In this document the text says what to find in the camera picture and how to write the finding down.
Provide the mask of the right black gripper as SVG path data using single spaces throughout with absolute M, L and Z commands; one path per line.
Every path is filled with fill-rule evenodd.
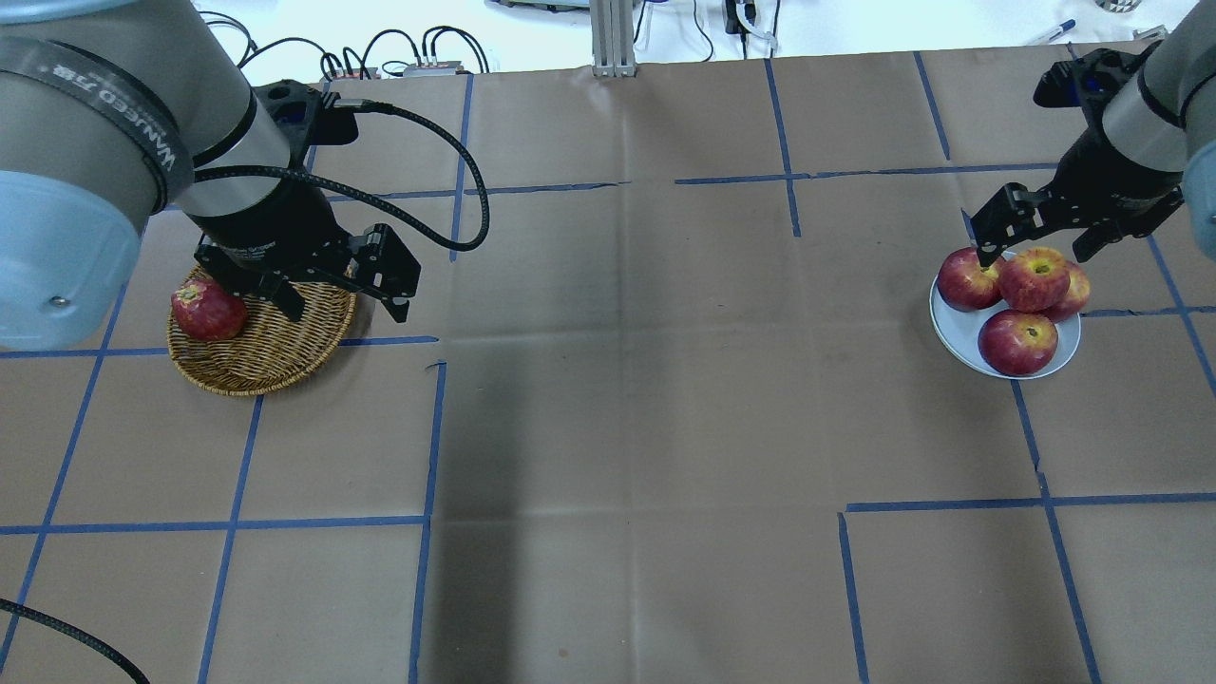
M 1183 204 L 1181 170 L 1160 170 L 1128 159 L 1107 138 L 1085 133 L 1045 186 L 1031 191 L 1004 183 L 972 217 L 978 267 L 987 269 L 1004 251 L 1055 231 L 1077 230 L 1073 256 L 1086 263 L 1121 239 L 1145 239 Z

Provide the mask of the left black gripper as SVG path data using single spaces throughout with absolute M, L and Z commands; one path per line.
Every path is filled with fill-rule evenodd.
M 253 89 L 249 107 L 225 142 L 207 150 L 199 172 L 265 167 L 268 175 L 195 181 L 195 259 L 230 295 L 269 299 L 299 323 L 302 284 L 330 284 L 388 304 L 398 324 L 409 320 L 421 265 L 390 228 L 360 235 L 343 229 L 317 183 L 302 179 L 316 144 L 347 144 L 359 130 L 334 95 L 299 82 Z

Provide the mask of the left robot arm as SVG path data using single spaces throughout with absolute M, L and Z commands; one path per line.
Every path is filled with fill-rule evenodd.
M 404 321 L 418 260 L 388 228 L 343 230 L 303 176 L 310 144 L 351 142 L 360 107 L 250 86 L 187 1 L 5 1 L 2 346 L 86 341 L 167 206 L 230 295 L 298 320 L 295 282 L 326 282 Z

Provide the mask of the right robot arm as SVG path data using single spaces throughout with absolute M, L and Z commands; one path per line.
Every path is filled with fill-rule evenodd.
M 973 215 L 978 263 L 1060 230 L 1079 230 L 1075 260 L 1120 239 L 1149 237 L 1181 206 L 1212 257 L 1215 6 L 1200 1 L 1167 38 L 1133 55 L 1098 47 L 1055 62 L 1035 103 L 1076 107 L 1086 128 L 1036 191 L 1007 183 Z

